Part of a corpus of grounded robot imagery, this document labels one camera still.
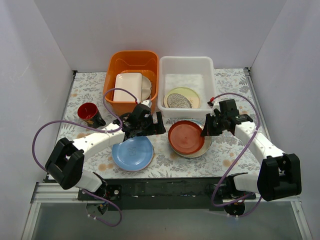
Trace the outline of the cream green plate with sprig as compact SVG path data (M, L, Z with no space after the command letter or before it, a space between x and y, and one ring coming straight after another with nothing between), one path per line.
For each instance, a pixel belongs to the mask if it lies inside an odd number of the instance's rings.
M166 108L169 108L167 106L166 100L168 95L170 94L181 94L185 96L191 103L191 106L192 106L191 109L198 109L201 106L200 97L194 90L188 87L176 87L171 89L164 97L164 106Z

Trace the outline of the blue beige plate with sprig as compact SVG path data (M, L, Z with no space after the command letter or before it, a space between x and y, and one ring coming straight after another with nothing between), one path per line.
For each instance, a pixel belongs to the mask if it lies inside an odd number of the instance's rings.
M204 125L201 122L197 121L197 120L194 120L194 119L183 119L181 121L194 122L197 125L199 125L201 127L201 129L203 130ZM206 137L204 137L204 145L202 146L202 148L199 151L197 151L197 152L195 152L193 154L182 154L182 153L179 153L179 152L175 151L172 147L171 148L180 156L183 156L183 157L186 157L186 158L196 158L196 157L202 156L210 148L211 144L212 144L211 137L206 136Z

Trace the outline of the speckled oval plate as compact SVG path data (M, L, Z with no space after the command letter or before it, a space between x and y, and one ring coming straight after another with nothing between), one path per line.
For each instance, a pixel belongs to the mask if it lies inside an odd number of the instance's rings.
M191 102L179 93L172 93L167 96L166 104L168 108L191 109Z

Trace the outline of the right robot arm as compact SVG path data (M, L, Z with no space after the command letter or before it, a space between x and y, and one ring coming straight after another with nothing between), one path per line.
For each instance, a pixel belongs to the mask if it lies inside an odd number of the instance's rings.
M298 156L277 148L247 114L240 114L234 99L207 103L211 112L205 116L201 136L232 133L260 164L259 174L236 173L223 177L227 195L237 199L243 193L259 194L265 201L297 196L302 192L301 167Z

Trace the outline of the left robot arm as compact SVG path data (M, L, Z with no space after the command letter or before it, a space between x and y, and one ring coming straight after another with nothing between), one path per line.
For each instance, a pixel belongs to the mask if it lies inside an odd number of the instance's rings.
M166 129L160 111L156 112L156 119L154 123L148 105L139 103L133 112L123 114L97 133L74 140L61 138L46 162L45 170L64 190L85 189L95 200L101 200L107 193L106 182L98 174L83 169L85 160L130 138L164 134Z

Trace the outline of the red-brown round plate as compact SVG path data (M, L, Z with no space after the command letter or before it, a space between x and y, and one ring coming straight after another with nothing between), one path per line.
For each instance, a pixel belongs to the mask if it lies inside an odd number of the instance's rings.
M170 127L168 141L176 152L190 155L203 147L205 138L201 136L201 133L201 127L195 122L181 120Z

